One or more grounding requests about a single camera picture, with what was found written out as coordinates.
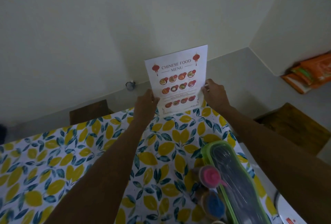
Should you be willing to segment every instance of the yellow lemon pattern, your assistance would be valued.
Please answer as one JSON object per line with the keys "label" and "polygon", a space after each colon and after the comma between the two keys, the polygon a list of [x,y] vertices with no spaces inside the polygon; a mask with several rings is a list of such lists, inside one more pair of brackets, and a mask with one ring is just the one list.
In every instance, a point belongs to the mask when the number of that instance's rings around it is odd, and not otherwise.
{"label": "yellow lemon pattern", "polygon": [[[18,223],[45,222],[100,155],[127,129],[134,108],[51,130],[0,146],[1,211]],[[277,212],[225,119],[205,101],[202,108],[162,118],[156,113],[138,143],[115,223],[199,223],[205,212],[192,200],[192,169],[204,165],[201,148],[224,140],[252,176],[271,220]],[[1,221],[6,221],[6,212]]]}

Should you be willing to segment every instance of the human arm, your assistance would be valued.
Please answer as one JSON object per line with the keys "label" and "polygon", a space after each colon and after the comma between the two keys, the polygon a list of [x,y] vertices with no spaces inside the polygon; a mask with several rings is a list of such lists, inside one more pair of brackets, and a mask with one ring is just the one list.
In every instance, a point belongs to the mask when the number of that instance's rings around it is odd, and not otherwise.
{"label": "human arm", "polygon": [[225,89],[209,79],[205,100],[244,142],[263,172],[307,223],[328,223],[331,167],[230,106]]}
{"label": "human arm", "polygon": [[150,89],[138,97],[127,130],[63,197],[45,223],[114,223],[139,140],[158,102]]}

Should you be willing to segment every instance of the hand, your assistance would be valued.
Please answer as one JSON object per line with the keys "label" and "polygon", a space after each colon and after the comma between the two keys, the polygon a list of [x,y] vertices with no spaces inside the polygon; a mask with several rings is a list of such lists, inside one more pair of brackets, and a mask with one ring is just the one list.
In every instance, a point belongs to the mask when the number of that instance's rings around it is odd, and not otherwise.
{"label": "hand", "polygon": [[201,90],[208,105],[219,114],[231,108],[223,85],[216,84],[212,79],[206,80],[206,86]]}
{"label": "hand", "polygon": [[154,97],[151,89],[147,89],[143,96],[137,98],[134,105],[133,120],[146,128],[154,117],[159,100],[159,97]]}

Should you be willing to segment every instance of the paper menu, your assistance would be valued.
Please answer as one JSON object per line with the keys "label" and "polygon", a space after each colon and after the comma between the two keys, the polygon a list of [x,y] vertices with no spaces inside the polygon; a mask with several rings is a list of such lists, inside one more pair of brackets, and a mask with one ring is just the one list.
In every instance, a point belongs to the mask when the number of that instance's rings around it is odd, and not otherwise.
{"label": "paper menu", "polygon": [[204,96],[208,45],[145,60],[152,90],[160,98],[160,115],[201,106]]}

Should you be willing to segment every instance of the pink lid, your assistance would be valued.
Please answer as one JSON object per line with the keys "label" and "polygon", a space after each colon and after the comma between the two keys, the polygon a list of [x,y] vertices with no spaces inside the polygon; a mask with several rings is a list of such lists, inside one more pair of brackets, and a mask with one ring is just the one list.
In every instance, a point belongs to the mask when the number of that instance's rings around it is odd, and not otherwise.
{"label": "pink lid", "polygon": [[225,184],[225,182],[221,180],[219,171],[210,165],[201,168],[199,177],[200,181],[207,188],[216,188],[219,184]]}

